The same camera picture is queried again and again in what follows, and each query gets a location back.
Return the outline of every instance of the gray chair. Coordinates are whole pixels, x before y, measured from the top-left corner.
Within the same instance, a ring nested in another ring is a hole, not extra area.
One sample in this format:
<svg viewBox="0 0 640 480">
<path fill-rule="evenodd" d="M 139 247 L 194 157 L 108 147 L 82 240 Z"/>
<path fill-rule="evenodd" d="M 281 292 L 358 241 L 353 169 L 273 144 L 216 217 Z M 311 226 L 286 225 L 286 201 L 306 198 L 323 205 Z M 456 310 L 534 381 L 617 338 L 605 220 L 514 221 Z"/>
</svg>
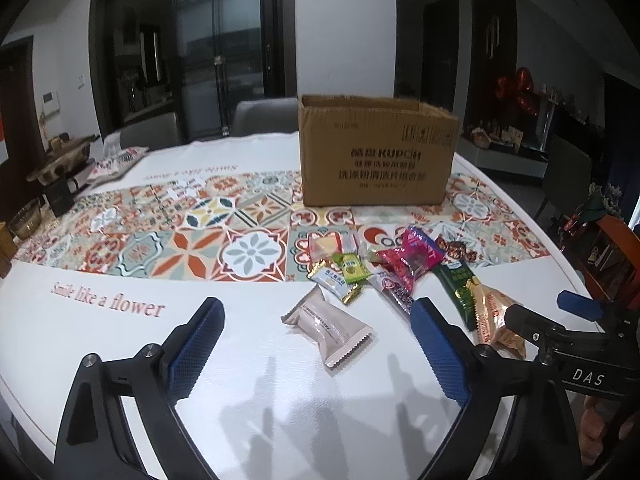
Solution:
<svg viewBox="0 0 640 480">
<path fill-rule="evenodd" d="M 178 117 L 174 112 L 145 119 L 124 126 L 120 130 L 120 146 L 146 146 L 150 151 L 162 150 L 182 144 Z"/>
<path fill-rule="evenodd" d="M 542 182 L 545 198 L 533 219 L 538 220 L 549 202 L 562 215 L 571 216 L 578 206 L 587 201 L 590 182 L 589 155 L 570 142 L 553 136 L 549 149 L 549 162 Z"/>
<path fill-rule="evenodd" d="M 292 134 L 298 130 L 298 99 L 283 97 L 240 101 L 236 108 L 232 137 L 280 132 Z"/>
</svg>

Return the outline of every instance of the glass bowl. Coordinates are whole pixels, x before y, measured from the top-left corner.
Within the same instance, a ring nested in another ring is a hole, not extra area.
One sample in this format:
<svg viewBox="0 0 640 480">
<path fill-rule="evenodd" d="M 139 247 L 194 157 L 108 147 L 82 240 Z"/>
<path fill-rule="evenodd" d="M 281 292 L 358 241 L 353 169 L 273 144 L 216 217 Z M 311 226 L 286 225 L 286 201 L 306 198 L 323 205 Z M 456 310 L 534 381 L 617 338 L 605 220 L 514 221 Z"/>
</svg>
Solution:
<svg viewBox="0 0 640 480">
<path fill-rule="evenodd" d="M 34 198 L 14 216 L 7 227 L 20 240 L 29 238 L 42 222 L 40 199 Z"/>
</svg>

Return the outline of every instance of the dining chair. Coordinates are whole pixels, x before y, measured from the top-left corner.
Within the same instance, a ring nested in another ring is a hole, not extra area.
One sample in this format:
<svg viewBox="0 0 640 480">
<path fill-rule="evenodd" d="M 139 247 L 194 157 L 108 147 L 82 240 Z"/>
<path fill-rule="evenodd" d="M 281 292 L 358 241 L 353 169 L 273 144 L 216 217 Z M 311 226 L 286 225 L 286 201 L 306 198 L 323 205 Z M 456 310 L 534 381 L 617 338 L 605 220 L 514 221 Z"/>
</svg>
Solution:
<svg viewBox="0 0 640 480">
<path fill-rule="evenodd" d="M 180 144 L 180 127 L 174 112 L 151 117 L 120 129 L 120 146 L 123 149 L 145 146 L 154 152 Z"/>
<path fill-rule="evenodd" d="M 538 220 L 547 203 L 564 216 L 571 216 L 589 195 L 591 182 L 591 158 L 570 142 L 553 136 L 549 149 L 542 189 L 545 197 L 533 217 Z"/>
<path fill-rule="evenodd" d="M 584 224 L 565 240 L 562 254 L 584 275 L 594 300 L 640 308 L 640 239 L 620 218 Z"/>
<path fill-rule="evenodd" d="M 283 97 L 240 101 L 231 126 L 232 137 L 280 132 L 292 134 L 298 130 L 298 99 Z"/>
</svg>

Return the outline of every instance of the balloon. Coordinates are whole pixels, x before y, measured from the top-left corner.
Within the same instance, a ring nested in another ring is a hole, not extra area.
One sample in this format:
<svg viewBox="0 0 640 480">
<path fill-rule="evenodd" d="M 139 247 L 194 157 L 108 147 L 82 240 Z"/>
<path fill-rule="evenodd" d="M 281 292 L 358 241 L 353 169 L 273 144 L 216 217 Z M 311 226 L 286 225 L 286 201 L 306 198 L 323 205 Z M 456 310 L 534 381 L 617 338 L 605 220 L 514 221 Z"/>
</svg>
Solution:
<svg viewBox="0 0 640 480">
<path fill-rule="evenodd" d="M 516 72 L 516 88 L 518 92 L 533 92 L 531 72 L 524 66 L 521 66 Z"/>
<path fill-rule="evenodd" d="M 516 102 L 518 103 L 518 106 L 527 114 L 533 116 L 536 116 L 538 114 L 536 105 L 533 103 L 531 97 L 529 97 L 525 93 L 519 93 L 516 96 Z"/>
<path fill-rule="evenodd" d="M 496 83 L 498 88 L 495 89 L 495 96 L 498 98 L 498 101 L 510 99 L 516 91 L 516 83 L 514 83 L 510 77 L 499 77 Z"/>
</svg>

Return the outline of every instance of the pink snack package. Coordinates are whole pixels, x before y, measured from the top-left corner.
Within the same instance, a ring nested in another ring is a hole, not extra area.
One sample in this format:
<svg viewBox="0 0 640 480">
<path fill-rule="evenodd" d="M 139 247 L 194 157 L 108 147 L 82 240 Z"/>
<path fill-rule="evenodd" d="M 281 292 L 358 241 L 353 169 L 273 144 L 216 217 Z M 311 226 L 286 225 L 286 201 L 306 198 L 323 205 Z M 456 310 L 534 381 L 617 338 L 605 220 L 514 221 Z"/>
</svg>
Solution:
<svg viewBox="0 0 640 480">
<path fill-rule="evenodd" d="M 402 235 L 402 247 L 378 251 L 387 267 L 400 278 L 409 292 L 415 280 L 433 269 L 444 258 L 444 253 L 419 227 L 410 226 Z"/>
</svg>

